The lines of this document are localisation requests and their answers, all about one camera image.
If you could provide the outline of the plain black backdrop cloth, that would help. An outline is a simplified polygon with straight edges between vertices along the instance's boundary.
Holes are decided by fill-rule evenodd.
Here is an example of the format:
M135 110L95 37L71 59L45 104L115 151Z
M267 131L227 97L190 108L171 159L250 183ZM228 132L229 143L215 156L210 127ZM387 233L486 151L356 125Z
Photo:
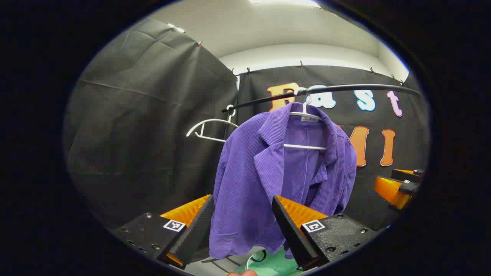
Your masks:
M82 72L64 122L67 168L95 218L117 228L212 194L222 143L186 137L226 120L237 77L203 46L147 18ZM205 136L224 138L224 123Z

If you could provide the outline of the white clothes hanger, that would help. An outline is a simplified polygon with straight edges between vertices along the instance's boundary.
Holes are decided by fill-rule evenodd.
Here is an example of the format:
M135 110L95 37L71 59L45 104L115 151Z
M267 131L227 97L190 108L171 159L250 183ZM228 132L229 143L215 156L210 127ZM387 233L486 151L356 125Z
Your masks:
M213 141L218 141L220 143L225 143L226 140L224 140L224 139L218 139L218 138L213 138L213 137L209 137L209 136L204 136L203 133L204 133L204 129L205 129L205 124L209 123L209 122L224 123L224 124L226 124L226 129L228 126L232 126L235 129L237 129L239 126L232 122L232 118L236 114L235 107L232 104L229 104L226 107L226 112L228 114L227 120L207 119L207 120L200 121L199 123L197 123L193 127L191 127L191 129L186 133L186 137L189 137L192 134L194 134L194 136L201 138L201 139L204 139L204 140L213 140Z
M294 94L294 96L298 96L298 94L300 92L306 92L308 94L309 92L312 92L312 91L320 92L321 91L320 89L326 89L326 88L327 88L327 86L325 86L325 85L314 85L314 86L309 87L308 89L303 88L303 87L299 87L298 89L295 89L293 91L293 94ZM290 115L295 116L295 117L301 117L302 121L314 122L314 121L322 120L321 117L318 117L317 115L312 115L312 114L307 112L307 106L310 105L311 102L312 102L311 99L306 100L302 104L302 111L301 112L290 112ZM309 150L319 150L319 151L325 151L326 150L326 148L324 148L324 147L293 145L293 144L284 144L284 147L286 147L286 148L298 148L298 149L309 149Z

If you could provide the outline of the green mesh laundry hamper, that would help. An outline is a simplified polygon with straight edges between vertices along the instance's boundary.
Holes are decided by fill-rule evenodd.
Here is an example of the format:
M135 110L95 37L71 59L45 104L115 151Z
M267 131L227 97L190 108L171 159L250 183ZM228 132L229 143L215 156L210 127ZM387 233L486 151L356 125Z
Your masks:
M285 258L286 251L280 248L276 253L260 250L252 254L244 264L234 272L242 274L246 270L254 271L257 276L298 276L305 271L295 259Z

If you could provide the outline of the lettered black backdrop cloth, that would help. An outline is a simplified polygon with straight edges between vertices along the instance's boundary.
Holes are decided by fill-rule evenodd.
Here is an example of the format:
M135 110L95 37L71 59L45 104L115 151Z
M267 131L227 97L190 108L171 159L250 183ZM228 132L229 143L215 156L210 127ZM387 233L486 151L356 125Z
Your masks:
M281 93L277 89L279 85L284 86L284 93L290 92L294 85L305 89L351 84L399 85L383 74L314 65L242 73L238 82L238 104L278 95ZM407 76L404 87L416 93L394 91L398 99L396 106L402 111L400 117L394 112L388 92L383 90L318 93L312 101L312 105L321 109L347 136L354 134L356 139L366 143L356 146L366 164L357 169L345 212L372 228L386 227L398 218L398 213L374 191L376 177L389 177L393 169L424 169L428 161L431 141L428 108L413 73Z

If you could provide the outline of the black clothes rack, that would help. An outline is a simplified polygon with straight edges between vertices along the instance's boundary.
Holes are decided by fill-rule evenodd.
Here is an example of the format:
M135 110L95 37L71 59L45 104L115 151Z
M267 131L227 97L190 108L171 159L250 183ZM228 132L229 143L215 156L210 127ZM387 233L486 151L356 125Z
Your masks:
M293 96L302 96L302 95L309 95L312 93L323 93L323 92L339 92L339 91L350 91L350 90L386 90L386 91L397 91L397 92L404 92L404 93L410 93L414 95L421 95L422 93L409 89L404 86L395 86L395 85L384 85L384 84L352 84L352 85L334 85L334 86L327 86L327 87L321 87L321 88L316 88L316 89L300 89L297 93L294 92L289 92L289 93L283 93L275 96L270 96L266 98L261 98L249 102L245 102L242 104L238 105L232 105L230 108L225 108L221 110L221 112L228 112L229 110L235 110L238 108L243 108L247 107L249 105L257 105L260 103L264 102L271 102L275 100L280 100L280 99L286 99L289 97Z

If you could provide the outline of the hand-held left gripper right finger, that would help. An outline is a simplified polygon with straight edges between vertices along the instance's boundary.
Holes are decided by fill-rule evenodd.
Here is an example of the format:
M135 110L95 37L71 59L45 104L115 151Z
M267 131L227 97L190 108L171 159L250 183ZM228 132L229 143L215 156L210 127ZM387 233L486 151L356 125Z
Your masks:
M344 213L324 215L300 203L274 196L272 211L297 264L303 270L331 265L373 241L373 230Z

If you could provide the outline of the purple corduroy jacket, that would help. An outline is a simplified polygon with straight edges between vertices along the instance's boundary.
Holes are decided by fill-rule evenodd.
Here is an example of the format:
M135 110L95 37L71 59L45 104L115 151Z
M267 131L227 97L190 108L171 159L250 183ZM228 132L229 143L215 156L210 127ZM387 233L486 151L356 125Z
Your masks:
M302 121L290 112L299 102L250 118L223 145L214 182L214 213L209 255L223 259L260 246L280 248L293 258L272 212L274 196L305 205L325 215L344 211L354 187L357 153L349 136L320 109L307 112L319 121ZM317 146L325 151L286 148Z

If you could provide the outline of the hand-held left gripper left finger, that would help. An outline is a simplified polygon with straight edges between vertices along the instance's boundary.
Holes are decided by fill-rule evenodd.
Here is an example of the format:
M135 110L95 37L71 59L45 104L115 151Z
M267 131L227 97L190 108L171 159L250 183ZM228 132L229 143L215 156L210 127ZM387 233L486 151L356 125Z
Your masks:
M163 214L143 213L112 230L112 234L151 259L185 269L213 213L213 196L209 194Z

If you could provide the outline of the ceiling light panel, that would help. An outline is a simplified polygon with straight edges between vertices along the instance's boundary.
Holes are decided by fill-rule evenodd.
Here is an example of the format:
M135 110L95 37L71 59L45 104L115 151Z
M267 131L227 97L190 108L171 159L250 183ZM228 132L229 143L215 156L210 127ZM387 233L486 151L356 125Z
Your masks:
M321 6L313 0L249 0L254 5L266 5L273 3L282 3L288 5L299 5L302 7L321 8Z

